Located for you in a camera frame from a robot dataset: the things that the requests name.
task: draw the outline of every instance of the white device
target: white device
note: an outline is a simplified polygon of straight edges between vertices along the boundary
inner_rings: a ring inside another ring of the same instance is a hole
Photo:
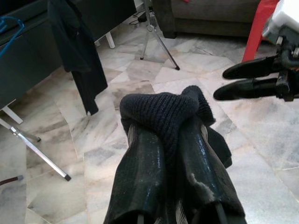
[[[271,18],[265,25],[263,37],[276,43],[281,30],[289,28],[298,34],[299,40],[299,0],[280,0]]]

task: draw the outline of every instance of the hanging black garment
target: hanging black garment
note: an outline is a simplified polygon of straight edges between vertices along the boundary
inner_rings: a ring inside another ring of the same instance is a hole
[[[95,114],[99,109],[94,99],[107,81],[92,34],[69,0],[49,0],[48,16],[64,69],[72,72],[86,112]]]

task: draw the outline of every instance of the tripod leg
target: tripod leg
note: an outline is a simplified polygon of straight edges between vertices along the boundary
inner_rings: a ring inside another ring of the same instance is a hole
[[[25,132],[25,131],[22,131],[22,130],[20,130],[20,129],[19,129],[19,132],[22,133],[22,134],[23,134],[25,137],[27,137],[27,138],[33,139],[33,140],[35,140],[35,141],[37,141],[37,142],[40,142],[40,141],[41,141],[41,138],[40,138],[40,137],[37,137],[37,136],[32,135],[32,134],[29,134],[29,133],[27,133],[27,132]]]
[[[150,33],[147,31],[146,36],[145,36],[145,40],[144,40],[144,44],[143,44],[143,49],[142,49],[140,60],[144,59],[146,46],[148,45],[148,42],[149,42],[149,37],[150,37]]]
[[[46,163],[48,163],[58,174],[60,174],[64,179],[67,181],[71,180],[71,177],[68,176],[61,168],[59,168],[55,163],[53,163],[44,153],[42,153],[35,145],[32,144],[17,128],[11,127],[10,131],[13,135],[17,136],[18,138],[22,139],[25,144],[35,152],[39,157],[41,157]]]
[[[173,65],[175,66],[176,70],[180,70],[178,64],[176,63],[176,61],[173,59],[173,57],[171,56],[170,52],[168,51],[167,47],[165,46],[165,44],[163,43],[163,41],[161,40],[161,38],[159,37],[159,35],[156,32],[156,29],[154,29],[153,31],[153,35],[154,37],[157,39],[158,43],[161,45],[161,47],[163,48],[163,50],[165,51],[165,53],[167,54],[167,56],[169,57],[169,59],[171,60],[171,62],[173,63]]]

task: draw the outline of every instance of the knitted sock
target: knitted sock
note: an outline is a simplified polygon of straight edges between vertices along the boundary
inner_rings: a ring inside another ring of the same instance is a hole
[[[197,113],[207,124],[214,122],[211,109],[197,86],[187,87],[182,95],[167,92],[129,94],[121,100],[120,111],[127,134],[134,122],[157,133],[164,146],[167,170],[171,170],[174,165],[178,131],[182,122]]]

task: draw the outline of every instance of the red plastic chair leg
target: red plastic chair leg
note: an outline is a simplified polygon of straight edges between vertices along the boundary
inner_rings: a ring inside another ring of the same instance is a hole
[[[274,12],[278,2],[278,0],[261,0],[260,4],[258,5],[247,41],[245,53],[242,59],[243,62],[253,60],[255,58],[255,53],[257,52],[258,46],[262,41],[264,25]]]

